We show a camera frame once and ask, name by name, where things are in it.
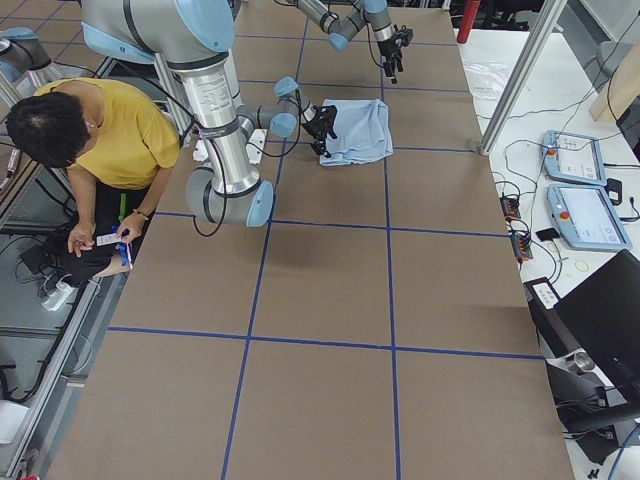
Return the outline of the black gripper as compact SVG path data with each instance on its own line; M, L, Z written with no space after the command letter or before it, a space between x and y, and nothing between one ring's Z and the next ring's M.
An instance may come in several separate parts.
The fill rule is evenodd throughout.
M336 116L337 108L334 105L318 107L310 104L303 112L302 126L312 137L311 148L319 156L327 154L326 138L337 138L334 132Z
M404 71L402 49L412 41L413 30L408 27L385 27L375 31L375 39L384 61L385 76L392 84L396 84L396 70Z

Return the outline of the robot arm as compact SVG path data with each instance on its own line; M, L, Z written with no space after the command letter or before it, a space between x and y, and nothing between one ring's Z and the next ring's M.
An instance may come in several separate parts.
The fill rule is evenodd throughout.
M329 2L312 0L287 1L287 4L303 12L328 37L337 51L343 51L358 33L370 28L379 49L381 62L374 63L384 71L392 84L398 82L397 73L403 72L402 49L413 39L413 30L398 26L391 19L386 1L348 1L351 10L343 17L329 6Z
M254 129L286 138L302 126L318 154L336 136L336 107L314 105L290 77L277 83L275 106L242 105L230 58L234 18L226 1L84 1L81 11L92 50L133 63L163 58L180 78L208 153L186 185L186 201L197 218L246 227L269 219L274 188L262 180L246 149Z

